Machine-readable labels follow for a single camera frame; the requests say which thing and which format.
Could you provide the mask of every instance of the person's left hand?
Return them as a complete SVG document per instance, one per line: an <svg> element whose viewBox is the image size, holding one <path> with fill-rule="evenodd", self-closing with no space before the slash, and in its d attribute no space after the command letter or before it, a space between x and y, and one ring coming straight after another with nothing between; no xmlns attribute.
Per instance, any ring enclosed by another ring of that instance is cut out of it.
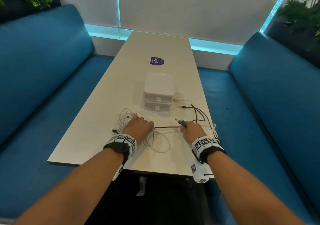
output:
<svg viewBox="0 0 320 225"><path fill-rule="evenodd" d="M134 115L122 130L122 133L128 134L133 137L137 141L137 145L139 146L153 130L153 121L147 121L143 117Z"/></svg>

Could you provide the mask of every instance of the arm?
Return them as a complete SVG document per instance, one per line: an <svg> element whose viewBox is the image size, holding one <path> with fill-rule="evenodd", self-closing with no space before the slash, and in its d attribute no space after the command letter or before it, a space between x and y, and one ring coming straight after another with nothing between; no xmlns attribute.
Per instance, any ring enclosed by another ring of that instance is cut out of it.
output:
<svg viewBox="0 0 320 225"><path fill-rule="evenodd" d="M199 124L181 127L184 139L192 144L206 136ZM239 225L304 224L262 182L220 151L208 156L208 164Z"/></svg>
<svg viewBox="0 0 320 225"><path fill-rule="evenodd" d="M122 133L140 145L153 129L153 122L133 116ZM106 148L77 167L33 206L14 225L83 225L123 162L123 154Z"/></svg>

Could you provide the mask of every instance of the planter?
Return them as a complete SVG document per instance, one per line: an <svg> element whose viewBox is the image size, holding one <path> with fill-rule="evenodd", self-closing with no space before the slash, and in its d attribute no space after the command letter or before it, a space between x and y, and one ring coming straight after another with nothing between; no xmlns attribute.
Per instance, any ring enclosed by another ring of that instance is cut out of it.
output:
<svg viewBox="0 0 320 225"><path fill-rule="evenodd" d="M34 7L32 3L24 0L3 1L6 5L4 7L0 7L0 24L61 5L60 0L53 0L50 4L51 8L46 7L44 9L40 9L38 7Z"/></svg>
<svg viewBox="0 0 320 225"><path fill-rule="evenodd" d="M275 21L270 27L267 36L320 68L320 43L314 41L313 35L308 34L306 31L292 32L286 24Z"/></svg>

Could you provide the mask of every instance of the seat cushion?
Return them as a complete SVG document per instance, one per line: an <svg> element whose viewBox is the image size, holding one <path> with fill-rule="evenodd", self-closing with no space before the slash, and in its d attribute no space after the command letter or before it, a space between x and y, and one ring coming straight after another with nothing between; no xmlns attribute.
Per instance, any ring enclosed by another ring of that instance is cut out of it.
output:
<svg viewBox="0 0 320 225"><path fill-rule="evenodd" d="M227 155L256 176L307 224L316 224L278 160L232 77L226 71L198 68L212 121ZM218 188L207 184L212 215L236 224Z"/></svg>
<svg viewBox="0 0 320 225"><path fill-rule="evenodd" d="M0 145L93 51L73 5L0 25Z"/></svg>
<svg viewBox="0 0 320 225"><path fill-rule="evenodd" d="M47 159L113 58L90 57L0 147L0 217L17 218L74 169Z"/></svg>
<svg viewBox="0 0 320 225"><path fill-rule="evenodd" d="M256 33L230 72L320 216L320 69Z"/></svg>

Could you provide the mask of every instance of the white table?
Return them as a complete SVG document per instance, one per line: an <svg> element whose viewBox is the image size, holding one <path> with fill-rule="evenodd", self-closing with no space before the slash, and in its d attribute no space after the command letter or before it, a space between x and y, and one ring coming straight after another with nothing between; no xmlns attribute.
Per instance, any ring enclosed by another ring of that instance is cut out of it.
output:
<svg viewBox="0 0 320 225"><path fill-rule="evenodd" d="M151 57L162 58L164 64L150 64L148 61ZM126 107L133 112L141 112L154 121L155 126L179 126L175 118L181 117L193 120L193 109L179 108L180 105L190 106L188 101L174 102L169 113L142 109L144 81L148 71L171 74L174 78L175 100L190 100L210 118L189 40L132 32L48 161L76 165L86 162L114 136L111 128L115 128L116 115ZM192 176L192 161L187 162L184 155L189 159L194 156L179 129L161 128L158 131L170 141L170 150L157 153L141 145L126 163L125 169ZM205 127L205 131L208 136L213 136L209 127ZM154 148L166 150L167 140L159 134L155 135Z"/></svg>

